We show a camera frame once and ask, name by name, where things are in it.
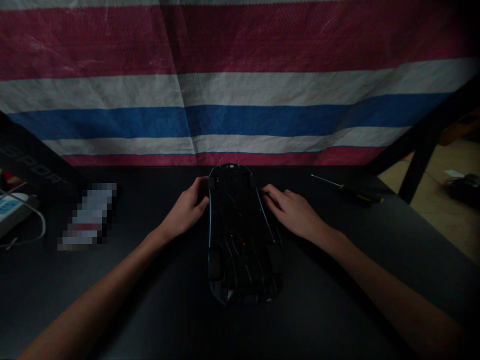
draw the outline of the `screwdriver shaft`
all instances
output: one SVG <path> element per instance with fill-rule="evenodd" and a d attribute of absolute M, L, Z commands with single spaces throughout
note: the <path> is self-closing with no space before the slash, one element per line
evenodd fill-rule
<path fill-rule="evenodd" d="M 341 186 L 342 186 L 342 185 L 340 185 L 340 184 L 337 184 L 336 182 L 333 182 L 333 181 L 324 179 L 323 177 L 320 177 L 320 176 L 317 176 L 317 175 L 313 175 L 313 174 L 310 174 L 310 175 L 312 175 L 314 178 L 317 178 L 317 179 L 326 181 L 327 183 L 330 183 L 330 184 L 333 184 L 333 185 L 337 185 L 338 187 L 341 187 Z"/>

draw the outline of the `white stripe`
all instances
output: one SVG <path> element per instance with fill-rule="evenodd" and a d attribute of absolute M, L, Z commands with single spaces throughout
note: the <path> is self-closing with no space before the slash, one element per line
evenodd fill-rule
<path fill-rule="evenodd" d="M 154 5 L 256 5 L 282 3 L 320 3 L 343 0 L 2 0 L 0 10 L 32 10 L 53 8 L 121 8 Z"/>
<path fill-rule="evenodd" d="M 362 126 L 326 136 L 201 135 L 45 140 L 65 155 L 151 155 L 199 153 L 283 154 L 319 152 L 331 146 L 386 147 L 409 127 Z"/>
<path fill-rule="evenodd" d="M 194 73 L 0 82 L 4 113 L 41 110 L 350 105 L 394 94 L 451 93 L 479 71 L 476 58 L 339 72 Z"/>

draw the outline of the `screwdriver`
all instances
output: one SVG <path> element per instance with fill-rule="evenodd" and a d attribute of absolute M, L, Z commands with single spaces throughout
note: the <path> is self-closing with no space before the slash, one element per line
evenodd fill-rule
<path fill-rule="evenodd" d="M 311 174 L 311 175 L 314 178 L 317 178 L 317 179 L 323 180 L 327 183 L 336 185 L 336 186 L 338 186 L 338 190 L 342 190 L 344 193 L 347 193 L 351 196 L 362 199 L 366 202 L 369 202 L 369 203 L 372 203 L 372 204 L 381 204 L 381 203 L 384 202 L 383 197 L 378 197 L 378 196 L 375 196 L 375 195 L 372 195 L 372 194 L 368 194 L 364 191 L 360 191 L 360 190 L 356 190 L 356 189 L 353 189 L 353 188 L 350 188 L 350 187 L 346 187 L 344 184 L 337 184 L 336 182 L 324 179 L 323 177 L 320 177 L 320 176 L 316 176 L 316 175 L 313 175 L 313 174 Z"/>

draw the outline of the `forearm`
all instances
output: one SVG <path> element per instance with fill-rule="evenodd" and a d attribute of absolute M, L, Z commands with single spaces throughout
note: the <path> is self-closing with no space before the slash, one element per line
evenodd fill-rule
<path fill-rule="evenodd" d="M 327 251 L 357 282 L 392 326 L 423 359 L 458 355 L 466 334 L 451 317 L 355 247 L 343 234 Z"/>
<path fill-rule="evenodd" d="M 150 233 L 55 319 L 18 359 L 83 359 L 167 239 Z"/>

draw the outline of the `floor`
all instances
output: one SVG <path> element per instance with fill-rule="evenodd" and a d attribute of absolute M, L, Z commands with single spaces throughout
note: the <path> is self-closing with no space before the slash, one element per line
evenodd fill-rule
<path fill-rule="evenodd" d="M 397 193 L 411 159 L 412 154 L 382 173 L 379 178 Z M 447 195 L 442 184 L 451 176 L 445 170 L 480 176 L 480 144 L 460 139 L 448 146 L 438 145 L 411 206 L 480 266 L 480 211 Z"/>

